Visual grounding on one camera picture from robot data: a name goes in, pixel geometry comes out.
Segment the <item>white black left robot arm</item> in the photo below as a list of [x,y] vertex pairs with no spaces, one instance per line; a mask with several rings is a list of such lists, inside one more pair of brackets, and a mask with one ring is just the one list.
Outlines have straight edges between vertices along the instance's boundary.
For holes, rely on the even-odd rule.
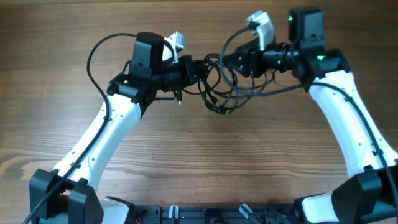
[[185,37],[179,32],[140,32],[134,40],[132,59],[101,92],[103,105],[77,144],[52,170],[31,177],[26,223],[139,223],[133,203],[98,198],[101,177],[157,92],[181,100],[182,90],[198,81],[201,62],[181,55]]

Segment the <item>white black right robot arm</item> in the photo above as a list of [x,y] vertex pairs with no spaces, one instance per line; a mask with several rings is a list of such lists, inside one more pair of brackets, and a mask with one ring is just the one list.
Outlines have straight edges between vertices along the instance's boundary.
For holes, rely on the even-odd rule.
[[396,217],[397,153],[367,111],[342,51],[326,49],[323,11],[293,8],[288,22],[289,43],[277,43],[269,15],[255,12],[246,20],[255,39],[231,54],[222,53],[220,65],[245,77],[291,71],[321,108],[340,145],[348,180],[330,193],[297,199],[293,221],[371,223]]

